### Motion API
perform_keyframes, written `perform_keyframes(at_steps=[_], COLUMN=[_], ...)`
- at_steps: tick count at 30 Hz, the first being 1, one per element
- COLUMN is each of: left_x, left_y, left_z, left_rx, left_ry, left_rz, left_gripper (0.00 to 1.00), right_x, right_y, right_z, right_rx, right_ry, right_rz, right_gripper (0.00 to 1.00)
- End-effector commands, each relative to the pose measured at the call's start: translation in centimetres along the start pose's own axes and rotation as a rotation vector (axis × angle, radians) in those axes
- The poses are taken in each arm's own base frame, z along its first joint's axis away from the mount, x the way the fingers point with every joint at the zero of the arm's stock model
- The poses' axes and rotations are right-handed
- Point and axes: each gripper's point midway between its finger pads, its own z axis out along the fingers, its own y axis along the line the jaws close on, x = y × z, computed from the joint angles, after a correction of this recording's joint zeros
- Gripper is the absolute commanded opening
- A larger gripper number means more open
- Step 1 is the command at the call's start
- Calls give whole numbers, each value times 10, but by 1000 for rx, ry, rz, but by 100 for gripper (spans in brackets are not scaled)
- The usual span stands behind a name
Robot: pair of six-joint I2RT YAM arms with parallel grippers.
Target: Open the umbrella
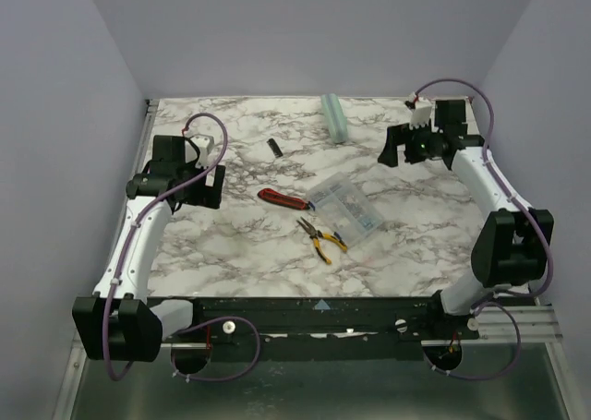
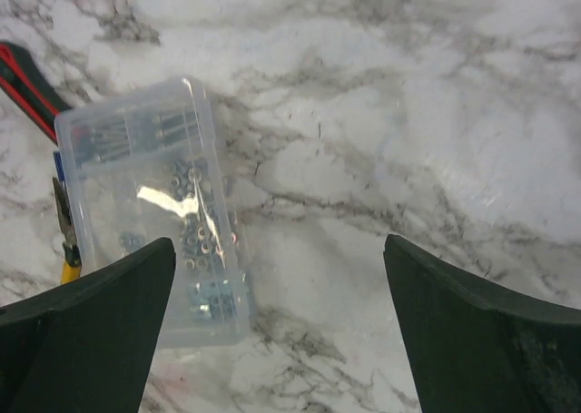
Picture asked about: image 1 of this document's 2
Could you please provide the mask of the mint green umbrella case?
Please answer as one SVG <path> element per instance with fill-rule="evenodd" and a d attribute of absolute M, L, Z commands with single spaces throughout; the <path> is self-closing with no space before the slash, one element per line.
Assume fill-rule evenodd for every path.
<path fill-rule="evenodd" d="M 324 94 L 320 101 L 332 142 L 345 143 L 348 140 L 347 119 L 338 96 L 334 93 Z"/>

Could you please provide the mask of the clear plastic screw box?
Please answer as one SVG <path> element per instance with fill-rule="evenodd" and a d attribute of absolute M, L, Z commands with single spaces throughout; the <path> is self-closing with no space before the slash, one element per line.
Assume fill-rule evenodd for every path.
<path fill-rule="evenodd" d="M 384 218 L 343 173 L 334 174 L 313 186 L 307 193 L 319 218 L 337 233 L 348 247 L 372 236 Z"/>

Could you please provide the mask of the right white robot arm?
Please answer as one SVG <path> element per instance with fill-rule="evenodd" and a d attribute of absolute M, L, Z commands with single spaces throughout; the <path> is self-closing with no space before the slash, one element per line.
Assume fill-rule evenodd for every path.
<path fill-rule="evenodd" d="M 554 219 L 508 183 L 484 138 L 468 130 L 462 100 L 406 102 L 410 119 L 389 126 L 379 163 L 395 167 L 440 159 L 468 189 L 485 221 L 461 279 L 436 295 L 441 311 L 465 316 L 496 293 L 509 294 L 549 274 Z"/>

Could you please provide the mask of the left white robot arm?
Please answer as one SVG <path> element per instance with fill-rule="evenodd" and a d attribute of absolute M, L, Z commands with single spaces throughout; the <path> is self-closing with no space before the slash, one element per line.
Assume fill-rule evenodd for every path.
<path fill-rule="evenodd" d="M 151 159 L 126 185 L 124 226 L 106 271 L 92 294 L 79 297 L 72 316 L 92 360 L 151 362 L 163 340 L 188 328 L 193 305 L 165 299 L 148 305 L 148 281 L 163 232 L 182 206 L 217 210 L 225 168 L 207 185 L 211 136 L 154 137 Z"/>

